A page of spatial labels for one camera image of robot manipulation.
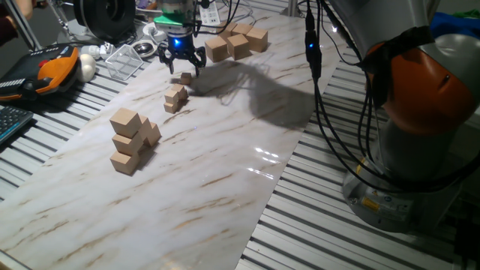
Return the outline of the bare person hand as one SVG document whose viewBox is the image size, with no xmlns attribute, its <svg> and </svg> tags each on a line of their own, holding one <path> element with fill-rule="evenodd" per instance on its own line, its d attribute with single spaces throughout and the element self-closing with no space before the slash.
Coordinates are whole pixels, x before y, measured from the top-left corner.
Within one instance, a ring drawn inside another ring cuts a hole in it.
<svg viewBox="0 0 480 270">
<path fill-rule="evenodd" d="M 16 0 L 16 4 L 22 15 L 30 20 L 33 16 L 33 10 L 37 6 L 37 0 Z"/>
</svg>

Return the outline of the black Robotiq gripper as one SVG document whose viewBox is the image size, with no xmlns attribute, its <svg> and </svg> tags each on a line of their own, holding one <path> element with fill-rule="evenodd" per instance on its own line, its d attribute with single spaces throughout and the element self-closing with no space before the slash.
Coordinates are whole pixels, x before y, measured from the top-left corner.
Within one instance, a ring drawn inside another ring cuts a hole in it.
<svg viewBox="0 0 480 270">
<path fill-rule="evenodd" d="M 195 48 L 193 35 L 191 33 L 168 33 L 167 45 L 159 45 L 157 47 L 157 53 L 159 61 L 169 68 L 171 74 L 174 73 L 174 59 L 190 61 L 195 67 L 197 77 L 200 75 L 200 70 L 206 66 L 206 48 L 204 46 Z"/>
</svg>

